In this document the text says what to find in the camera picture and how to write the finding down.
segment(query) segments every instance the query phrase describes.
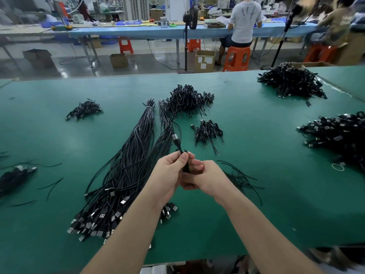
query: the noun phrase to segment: standing fan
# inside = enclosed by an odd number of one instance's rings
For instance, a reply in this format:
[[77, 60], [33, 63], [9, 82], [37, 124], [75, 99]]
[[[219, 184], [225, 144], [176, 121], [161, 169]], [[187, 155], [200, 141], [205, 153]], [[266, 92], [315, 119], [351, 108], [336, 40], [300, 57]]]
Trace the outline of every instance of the standing fan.
[[189, 9], [189, 13], [184, 13], [182, 20], [185, 23], [185, 69], [179, 71], [179, 74], [191, 74], [193, 71], [188, 71], [188, 26], [190, 29], [196, 29], [198, 25], [198, 10], [192, 6]]

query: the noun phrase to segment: forearm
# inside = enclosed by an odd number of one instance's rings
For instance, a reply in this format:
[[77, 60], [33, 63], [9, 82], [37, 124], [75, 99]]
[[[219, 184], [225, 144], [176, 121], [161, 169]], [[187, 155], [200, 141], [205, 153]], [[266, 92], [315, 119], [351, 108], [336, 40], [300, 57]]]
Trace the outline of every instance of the forearm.
[[260, 273], [322, 273], [241, 192], [227, 196], [223, 207]]
[[160, 213], [161, 208], [142, 190], [113, 235], [81, 273], [139, 273]]

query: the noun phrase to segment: shorts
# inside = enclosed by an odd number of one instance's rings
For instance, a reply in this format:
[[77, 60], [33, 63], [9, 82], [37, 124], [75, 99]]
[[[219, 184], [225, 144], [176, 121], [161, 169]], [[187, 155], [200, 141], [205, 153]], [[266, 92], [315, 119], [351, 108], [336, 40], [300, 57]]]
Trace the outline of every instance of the shorts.
[[222, 44], [222, 46], [224, 48], [229, 48], [229, 47], [249, 47], [252, 44], [252, 41], [251, 42], [248, 42], [248, 43], [237, 43], [237, 42], [234, 42], [232, 40], [232, 36], [231, 35], [229, 35], [227, 37], [220, 38], [219, 40], [221, 41], [221, 44]]

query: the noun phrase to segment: man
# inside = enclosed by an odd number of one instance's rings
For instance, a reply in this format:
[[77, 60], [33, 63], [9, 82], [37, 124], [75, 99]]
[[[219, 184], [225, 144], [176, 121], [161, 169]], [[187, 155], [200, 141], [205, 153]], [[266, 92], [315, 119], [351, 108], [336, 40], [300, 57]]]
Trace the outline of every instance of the man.
[[242, 0], [236, 5], [229, 19], [227, 30], [233, 29], [233, 35], [220, 38], [221, 47], [219, 48], [217, 65], [221, 65], [222, 57], [226, 48], [248, 47], [252, 43], [253, 26], [257, 23], [259, 28], [262, 27], [261, 6], [254, 0]]
[[355, 11], [350, 6], [354, 0], [338, 0], [337, 9], [318, 23], [316, 31], [306, 35], [304, 46], [322, 43], [328, 46], [338, 46], [345, 42]]
[[[186, 163], [190, 174], [182, 172]], [[194, 154], [179, 151], [158, 160], [113, 235], [81, 274], [138, 274], [162, 207], [178, 186], [200, 189], [222, 205], [261, 274], [323, 274], [231, 183], [214, 161], [199, 161]]]

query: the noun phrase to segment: shirt with print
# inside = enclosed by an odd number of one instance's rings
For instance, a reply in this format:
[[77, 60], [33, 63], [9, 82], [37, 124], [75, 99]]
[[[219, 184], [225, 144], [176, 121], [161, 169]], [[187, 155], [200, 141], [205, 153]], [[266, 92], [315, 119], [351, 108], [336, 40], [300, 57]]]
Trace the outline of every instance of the shirt with print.
[[237, 43], [252, 41], [253, 26], [262, 22], [261, 6], [255, 1], [242, 1], [232, 11], [231, 24], [234, 24], [232, 40]]
[[339, 8], [318, 23], [318, 27], [330, 26], [324, 38], [327, 45], [341, 45], [345, 42], [354, 14], [350, 7]]

